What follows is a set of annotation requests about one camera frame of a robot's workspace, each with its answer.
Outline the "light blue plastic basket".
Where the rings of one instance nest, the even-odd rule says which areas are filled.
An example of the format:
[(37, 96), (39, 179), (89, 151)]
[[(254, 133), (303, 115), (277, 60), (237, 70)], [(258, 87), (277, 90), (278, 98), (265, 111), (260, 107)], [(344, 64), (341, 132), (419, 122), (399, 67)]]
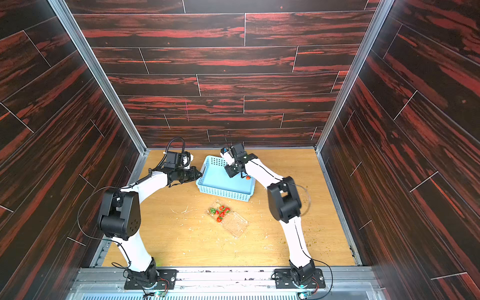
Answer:
[(196, 180), (201, 193), (248, 202), (255, 192), (255, 179), (240, 174), (229, 177), (222, 157), (206, 156), (201, 168), (202, 177)]

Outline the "clear plastic clamshell container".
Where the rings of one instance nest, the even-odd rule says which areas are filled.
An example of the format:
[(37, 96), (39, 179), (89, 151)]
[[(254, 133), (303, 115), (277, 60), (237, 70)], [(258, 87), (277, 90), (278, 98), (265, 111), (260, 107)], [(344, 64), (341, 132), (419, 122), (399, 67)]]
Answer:
[[(220, 206), (230, 208), (230, 211), (225, 213), (224, 217), (216, 217), (215, 214), (210, 213), (210, 209), (212, 208), (216, 209), (218, 212), (220, 212), (220, 214), (223, 213), (225, 209), (223, 211), (220, 211)], [(241, 235), (243, 235), (249, 226), (249, 222), (244, 217), (242, 217), (236, 211), (232, 210), (230, 205), (220, 201), (212, 203), (212, 205), (207, 208), (206, 212), (215, 221), (217, 220), (217, 218), (221, 218), (222, 222), (216, 221), (217, 224), (220, 224), (234, 238), (239, 238)]]

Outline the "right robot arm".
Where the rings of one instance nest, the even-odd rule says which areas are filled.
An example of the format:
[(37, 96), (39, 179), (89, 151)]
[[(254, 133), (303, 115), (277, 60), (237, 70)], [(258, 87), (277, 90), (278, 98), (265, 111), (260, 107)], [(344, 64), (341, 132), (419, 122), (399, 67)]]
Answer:
[(242, 144), (221, 149), (229, 177), (238, 174), (254, 178), (267, 190), (272, 217), (280, 223), (289, 248), (290, 276), (295, 285), (307, 286), (316, 271), (307, 250), (301, 224), (301, 200), (292, 177), (282, 177), (265, 166), (255, 154), (248, 154)]

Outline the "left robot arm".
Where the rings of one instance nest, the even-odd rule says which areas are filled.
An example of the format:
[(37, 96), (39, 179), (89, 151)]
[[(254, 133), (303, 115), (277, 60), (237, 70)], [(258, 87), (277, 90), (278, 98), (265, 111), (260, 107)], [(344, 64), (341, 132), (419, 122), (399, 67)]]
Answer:
[(202, 173), (196, 167), (162, 168), (125, 187), (109, 187), (103, 194), (98, 228), (117, 244), (130, 275), (152, 285), (157, 280), (155, 259), (146, 251), (140, 236), (140, 204), (156, 191), (198, 180)]

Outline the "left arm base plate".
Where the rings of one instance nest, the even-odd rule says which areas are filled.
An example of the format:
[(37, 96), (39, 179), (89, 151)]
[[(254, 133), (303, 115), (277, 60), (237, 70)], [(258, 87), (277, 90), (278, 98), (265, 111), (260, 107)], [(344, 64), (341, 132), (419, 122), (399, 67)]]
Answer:
[(173, 290), (178, 275), (177, 269), (156, 268), (150, 271), (136, 272), (127, 269), (125, 290)]

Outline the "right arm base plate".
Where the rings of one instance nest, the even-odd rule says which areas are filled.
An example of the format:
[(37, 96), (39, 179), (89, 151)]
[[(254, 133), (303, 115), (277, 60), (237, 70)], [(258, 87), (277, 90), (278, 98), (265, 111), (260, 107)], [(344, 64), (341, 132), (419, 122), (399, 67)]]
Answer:
[(276, 289), (325, 289), (326, 283), (323, 272), (320, 269), (298, 271), (291, 268), (275, 269), (271, 276)]

